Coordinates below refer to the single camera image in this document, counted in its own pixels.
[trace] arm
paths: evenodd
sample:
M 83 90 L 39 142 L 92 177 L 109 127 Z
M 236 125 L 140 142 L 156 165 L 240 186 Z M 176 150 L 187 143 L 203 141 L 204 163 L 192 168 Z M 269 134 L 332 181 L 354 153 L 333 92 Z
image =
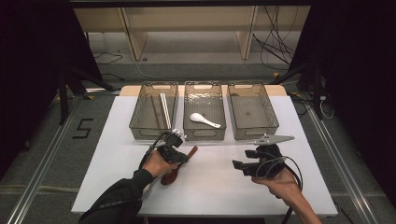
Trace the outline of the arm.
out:
M 283 169 L 272 179 L 252 177 L 251 180 L 254 183 L 267 186 L 272 194 L 281 198 L 286 205 L 293 209 L 303 223 L 321 223 L 311 205 L 301 193 L 294 176 L 287 169 Z
M 142 169 L 134 172 L 132 179 L 122 179 L 108 188 L 80 218 L 80 224 L 130 223 L 142 206 L 143 189 L 154 177 L 175 169 L 176 164 L 163 160 L 157 150 L 146 160 Z

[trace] gray floor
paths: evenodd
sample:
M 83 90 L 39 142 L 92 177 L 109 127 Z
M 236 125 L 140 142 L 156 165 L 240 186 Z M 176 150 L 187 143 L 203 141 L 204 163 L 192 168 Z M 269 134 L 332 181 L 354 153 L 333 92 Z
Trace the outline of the gray floor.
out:
M 265 38 L 267 33 L 257 33 Z M 298 32 L 292 32 L 286 39 L 288 45 L 295 48 Z M 140 84 L 145 80 L 159 78 L 178 80 L 213 79 L 226 82 L 233 79 L 274 80 L 274 72 L 284 74 L 285 70 L 275 70 L 262 64 L 278 68 L 287 65 L 264 52 L 261 60 L 261 47 L 252 42 L 249 59 L 242 60 L 234 33 L 152 33 L 149 34 L 142 59 L 135 63 L 127 48 L 123 34 L 90 34 L 94 55 L 112 53 L 122 58 L 109 64 L 99 64 L 106 83 L 115 87 L 128 84 Z M 108 63 L 120 56 L 102 55 L 98 63 Z M 284 87 L 287 91 L 297 91 L 295 84 L 298 76 L 291 78 Z M 87 88 L 97 88 L 90 82 L 84 82 Z M 90 164 L 97 141 L 106 123 L 107 114 L 116 95 L 89 93 L 91 99 L 83 100 L 77 107 L 64 140 L 46 172 L 37 194 L 27 210 L 22 223 L 77 223 L 79 215 L 70 212 L 78 189 Z M 295 103 L 296 112 L 304 113 L 308 105 Z M 332 111 L 328 105 L 326 111 Z M 319 169 L 334 201 L 352 218 L 354 223 L 366 223 L 360 210 L 354 204 L 348 188 L 337 170 L 336 164 L 323 143 L 313 120 L 311 109 L 301 115 L 301 123 L 309 144 L 318 162 Z M 87 138 L 77 139 L 85 132 L 78 131 L 82 119 L 83 126 L 91 128 Z M 20 153 L 12 166 L 0 181 L 0 223 L 6 223 L 13 208 L 23 194 L 24 188 L 35 175 L 42 158 L 59 129 L 60 103 L 55 98 L 49 106 L 36 132 L 30 139 L 30 149 Z M 362 158 L 356 154 L 356 148 L 348 136 L 342 122 L 336 114 L 332 119 L 324 119 L 322 124 L 331 134 L 337 150 L 350 171 L 357 186 L 377 219 L 377 223 L 396 223 L 395 208 L 375 182 Z M 268 217 L 265 223 L 280 223 L 282 217 Z M 264 223 L 262 219 L 152 219 L 150 223 Z M 336 217 L 323 218 L 324 223 L 349 223 L 341 211 Z M 299 223 L 292 217 L 289 223 Z

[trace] black sleeve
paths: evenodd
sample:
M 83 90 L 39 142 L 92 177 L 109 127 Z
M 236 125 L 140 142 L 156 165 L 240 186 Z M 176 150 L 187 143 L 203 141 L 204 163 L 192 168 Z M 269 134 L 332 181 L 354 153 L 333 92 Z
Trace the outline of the black sleeve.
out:
M 78 223 L 131 223 L 142 207 L 143 189 L 152 180 L 147 170 L 135 171 L 132 179 L 119 180 L 96 200 Z

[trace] white table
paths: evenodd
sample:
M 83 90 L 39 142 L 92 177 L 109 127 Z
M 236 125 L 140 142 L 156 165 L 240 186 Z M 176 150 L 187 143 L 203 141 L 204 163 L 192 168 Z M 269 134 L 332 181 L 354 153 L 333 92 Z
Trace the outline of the white table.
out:
M 136 141 L 129 129 L 136 96 L 117 96 L 92 157 L 78 196 L 72 208 L 84 213 L 95 200 L 121 178 L 131 178 L 152 142 Z M 337 215 L 331 195 L 322 178 L 289 96 L 270 96 L 279 128 L 276 135 L 293 135 L 294 140 L 279 143 L 284 156 L 293 158 L 303 174 L 304 196 L 321 217 Z M 176 128 L 182 129 L 184 102 L 178 102 Z M 288 207 L 268 188 L 251 182 L 250 176 L 233 168 L 232 160 L 255 162 L 245 156 L 255 149 L 252 141 L 233 139 L 228 103 L 224 96 L 226 134 L 223 141 L 188 142 L 179 151 L 198 151 L 178 172 L 177 180 L 168 186 L 158 178 L 144 194 L 142 217 L 265 217 L 285 215 Z M 291 161 L 287 164 L 297 172 Z

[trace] aluminum rail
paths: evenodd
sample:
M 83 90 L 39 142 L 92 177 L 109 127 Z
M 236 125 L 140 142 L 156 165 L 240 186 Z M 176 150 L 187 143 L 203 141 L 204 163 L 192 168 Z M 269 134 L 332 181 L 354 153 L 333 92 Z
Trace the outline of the aluminum rail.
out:
M 15 207 L 12 210 L 12 213 L 7 221 L 7 224 L 20 224 L 22 223 L 24 217 L 29 210 L 30 205 L 35 198 L 35 195 L 40 187 L 41 183 L 46 176 L 50 165 L 52 164 L 53 158 L 55 157 L 59 146 L 61 145 L 62 141 L 64 140 L 64 136 L 70 126 L 71 120 L 73 115 L 81 103 L 83 96 L 76 96 L 73 100 L 72 105 L 70 106 L 70 114 L 67 119 L 64 121 L 64 124 L 59 126 L 58 131 L 56 132 L 55 136 L 52 138 L 49 147 L 41 160 L 40 164 L 38 165 L 35 174 L 33 175 L 32 179 L 30 180 L 29 184 L 25 188 L 22 196 L 16 203 Z
M 335 169 L 340 175 L 344 186 L 351 198 L 352 202 L 355 204 L 355 207 L 361 216 L 361 220 L 365 224 L 378 223 L 377 218 L 375 217 L 375 213 L 371 208 L 370 204 L 367 202 L 364 194 L 361 191 L 358 183 L 356 182 L 353 174 L 350 173 L 347 163 L 344 161 L 340 151 L 338 150 L 337 145 L 332 140 L 332 137 L 327 130 L 323 120 L 319 120 L 315 111 L 309 109 L 309 116 L 315 124 L 315 127 L 318 130 L 321 140 L 323 141 L 329 155 L 334 163 Z

